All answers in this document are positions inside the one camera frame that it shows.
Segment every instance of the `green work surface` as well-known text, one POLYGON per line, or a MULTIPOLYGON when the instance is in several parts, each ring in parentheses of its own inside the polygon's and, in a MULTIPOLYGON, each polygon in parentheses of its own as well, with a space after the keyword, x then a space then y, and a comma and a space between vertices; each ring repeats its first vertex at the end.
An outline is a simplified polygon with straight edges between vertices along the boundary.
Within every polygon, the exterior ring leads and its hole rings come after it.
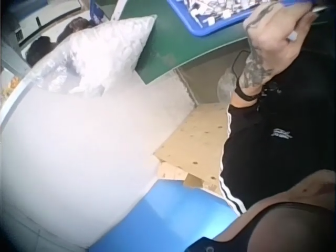
POLYGON ((128 0, 121 19, 152 14, 158 17, 136 67, 145 84, 190 60, 246 37, 242 24, 206 37, 196 37, 166 0, 128 0))

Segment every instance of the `black sleeve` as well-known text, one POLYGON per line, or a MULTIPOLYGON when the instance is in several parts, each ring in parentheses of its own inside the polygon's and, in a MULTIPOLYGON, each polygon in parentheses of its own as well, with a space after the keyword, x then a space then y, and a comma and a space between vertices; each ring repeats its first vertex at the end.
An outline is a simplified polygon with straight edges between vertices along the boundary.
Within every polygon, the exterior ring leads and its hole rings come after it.
POLYGON ((224 199, 237 214, 246 211, 263 197, 260 166, 265 153, 265 121, 258 104, 247 108, 228 108, 229 137, 224 144, 220 185, 224 199))
POLYGON ((245 108, 229 105, 227 110, 229 135, 246 129, 253 130, 255 125, 262 124, 263 118, 258 112, 258 106, 258 103, 245 108))

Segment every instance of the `tattooed arm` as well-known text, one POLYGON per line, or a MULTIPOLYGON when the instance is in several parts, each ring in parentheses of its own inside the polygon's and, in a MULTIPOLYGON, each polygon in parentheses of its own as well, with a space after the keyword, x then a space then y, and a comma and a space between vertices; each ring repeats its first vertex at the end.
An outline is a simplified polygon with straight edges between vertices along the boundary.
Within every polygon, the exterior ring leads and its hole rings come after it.
MULTIPOLYGON (((303 41, 317 15, 310 3, 284 7, 279 2, 259 5, 244 21, 250 45, 250 55, 239 77, 239 86, 248 96, 261 92, 265 83, 284 71, 300 53, 303 41), (287 39, 295 30, 297 40, 287 39)), ((245 101, 233 93, 231 104, 237 108, 250 107, 257 102, 245 101)))

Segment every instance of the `dark hair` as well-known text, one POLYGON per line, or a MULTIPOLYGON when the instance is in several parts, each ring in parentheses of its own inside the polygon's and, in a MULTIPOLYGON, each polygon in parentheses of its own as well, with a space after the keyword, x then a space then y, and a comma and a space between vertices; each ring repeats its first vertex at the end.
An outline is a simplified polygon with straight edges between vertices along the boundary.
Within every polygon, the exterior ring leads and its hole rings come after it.
POLYGON ((90 28, 92 25, 90 22, 82 17, 77 17, 73 19, 62 31, 62 33, 57 37, 57 43, 61 43, 64 39, 66 39, 72 33, 78 32, 79 30, 84 30, 86 28, 90 28))
POLYGON ((32 67, 44 56, 53 50, 53 44, 47 36, 41 36, 36 39, 26 53, 26 61, 32 67))

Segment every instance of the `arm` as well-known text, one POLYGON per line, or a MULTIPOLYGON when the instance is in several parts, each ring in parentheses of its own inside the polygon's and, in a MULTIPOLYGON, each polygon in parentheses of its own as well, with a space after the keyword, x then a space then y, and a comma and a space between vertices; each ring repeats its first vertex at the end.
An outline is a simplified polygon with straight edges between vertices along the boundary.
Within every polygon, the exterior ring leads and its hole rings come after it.
MULTIPOLYGON (((251 50, 238 82, 244 94, 260 93, 267 81, 295 60, 316 18, 310 8, 309 3, 286 8, 275 2, 261 4, 244 21, 251 50), (298 38, 289 42, 287 37, 294 29, 298 38)), ((236 84, 237 79, 230 81, 236 84)), ((265 190, 268 181, 260 170, 268 167, 265 152, 269 135, 258 112, 257 99, 245 101, 233 93, 227 115, 229 136, 224 145, 219 180, 223 198, 241 214, 269 194, 265 190)))

